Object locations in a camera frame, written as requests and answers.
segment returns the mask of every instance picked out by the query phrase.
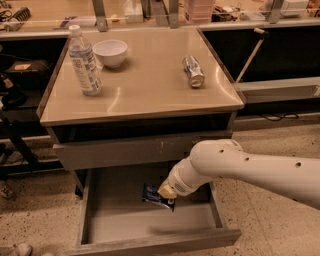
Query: tile floor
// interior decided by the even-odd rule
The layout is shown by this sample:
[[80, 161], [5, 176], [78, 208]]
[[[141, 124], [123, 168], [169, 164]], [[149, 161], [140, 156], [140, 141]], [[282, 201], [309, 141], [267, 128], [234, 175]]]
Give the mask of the tile floor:
[[[250, 153], [320, 158], [320, 113], [283, 119], [239, 118], [233, 138]], [[33, 256], [63, 255], [75, 246], [82, 201], [64, 170], [11, 177], [15, 200], [0, 200], [0, 255], [30, 243]], [[179, 256], [318, 256], [320, 211], [242, 181], [217, 179], [229, 228], [242, 235], [234, 246]]]

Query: bottle cap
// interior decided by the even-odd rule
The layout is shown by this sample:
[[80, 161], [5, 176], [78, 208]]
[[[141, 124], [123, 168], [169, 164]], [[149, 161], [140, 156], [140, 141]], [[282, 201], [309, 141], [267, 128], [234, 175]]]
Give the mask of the bottle cap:
[[72, 37], [75, 37], [75, 36], [80, 36], [81, 35], [81, 28], [79, 25], [71, 25], [69, 27], [69, 31], [70, 31], [70, 35]]

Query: countertop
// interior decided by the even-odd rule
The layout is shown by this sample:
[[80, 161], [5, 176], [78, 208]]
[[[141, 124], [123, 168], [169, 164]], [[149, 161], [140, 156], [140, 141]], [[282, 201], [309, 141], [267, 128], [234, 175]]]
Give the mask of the countertop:
[[[196, 28], [114, 30], [84, 36], [92, 44], [125, 41], [127, 58], [117, 69], [98, 64], [102, 91], [85, 96], [67, 54], [41, 117], [43, 126], [232, 112], [243, 107]], [[198, 59], [206, 77], [198, 89], [188, 85], [182, 66], [187, 54]]]

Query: cabinet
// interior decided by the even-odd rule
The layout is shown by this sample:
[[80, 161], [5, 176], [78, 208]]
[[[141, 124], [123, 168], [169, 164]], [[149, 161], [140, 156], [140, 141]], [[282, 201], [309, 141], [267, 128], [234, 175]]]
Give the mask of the cabinet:
[[[243, 107], [203, 37], [195, 28], [85, 36], [93, 44], [123, 40], [129, 49], [120, 68], [100, 67], [103, 88], [95, 97], [82, 95], [65, 55], [38, 110], [59, 160], [83, 194], [80, 241], [66, 254], [152, 255], [234, 243], [240, 231], [223, 224], [212, 185], [203, 188], [205, 199], [180, 199], [175, 213], [141, 203], [143, 182], [159, 183], [168, 164], [198, 141], [230, 138]], [[187, 54], [202, 65], [202, 88], [188, 85], [182, 66]]]

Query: plastic water bottle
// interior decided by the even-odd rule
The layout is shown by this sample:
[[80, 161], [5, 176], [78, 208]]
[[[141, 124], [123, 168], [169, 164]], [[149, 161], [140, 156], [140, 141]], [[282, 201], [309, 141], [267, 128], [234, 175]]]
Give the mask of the plastic water bottle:
[[100, 73], [92, 51], [92, 45], [82, 36], [80, 26], [69, 27], [70, 44], [69, 56], [80, 83], [82, 93], [85, 95], [97, 95], [101, 91]]

